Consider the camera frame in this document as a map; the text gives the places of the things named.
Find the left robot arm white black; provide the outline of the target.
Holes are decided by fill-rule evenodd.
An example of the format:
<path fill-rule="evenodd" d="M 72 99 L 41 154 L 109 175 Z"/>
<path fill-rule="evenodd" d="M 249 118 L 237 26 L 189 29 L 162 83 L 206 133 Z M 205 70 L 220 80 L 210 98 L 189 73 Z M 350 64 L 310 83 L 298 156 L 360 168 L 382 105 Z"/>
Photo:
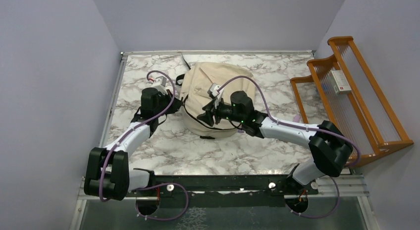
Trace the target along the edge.
<path fill-rule="evenodd" d="M 107 146 L 95 147 L 90 151 L 84 193 L 97 196 L 104 202 L 123 200 L 133 190 L 151 195 L 156 188 L 154 171 L 130 168 L 129 157 L 154 134 L 160 125 L 159 117 L 177 112 L 182 104 L 170 90 L 144 89 L 141 105 L 128 129 Z"/>

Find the cream canvas backpack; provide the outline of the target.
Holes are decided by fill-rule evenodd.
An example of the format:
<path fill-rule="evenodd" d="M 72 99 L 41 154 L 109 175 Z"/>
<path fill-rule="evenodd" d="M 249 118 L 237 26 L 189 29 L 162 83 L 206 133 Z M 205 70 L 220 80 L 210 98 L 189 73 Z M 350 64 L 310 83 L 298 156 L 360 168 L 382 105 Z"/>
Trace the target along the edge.
<path fill-rule="evenodd" d="M 215 101 L 220 108 L 222 103 L 230 104 L 233 92 L 243 91 L 253 101 L 256 87 L 251 80 L 254 75 L 247 69 L 228 63 L 197 62 L 193 66 L 181 57 L 188 71 L 176 78 L 179 86 L 181 113 L 185 126 L 201 139 L 226 138 L 237 133 L 237 128 L 227 120 L 213 126 L 198 119 L 204 114 L 203 108 Z"/>

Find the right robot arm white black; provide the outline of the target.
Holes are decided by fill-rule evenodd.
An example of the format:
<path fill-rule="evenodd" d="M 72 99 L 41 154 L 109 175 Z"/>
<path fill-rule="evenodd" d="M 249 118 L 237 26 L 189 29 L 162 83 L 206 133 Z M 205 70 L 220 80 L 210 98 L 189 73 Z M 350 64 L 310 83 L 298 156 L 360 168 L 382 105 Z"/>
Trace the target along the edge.
<path fill-rule="evenodd" d="M 312 158 L 297 164 L 284 182 L 284 188 L 293 194 L 319 177 L 338 177 L 353 151 L 334 123 L 325 120 L 319 125 L 304 125 L 273 121 L 267 113 L 255 110 L 253 100 L 244 91 L 232 93 L 229 104 L 223 98 L 213 97 L 197 116 L 197 120 L 209 126 L 222 119 L 239 123 L 250 136 L 291 142 L 310 150 Z"/>

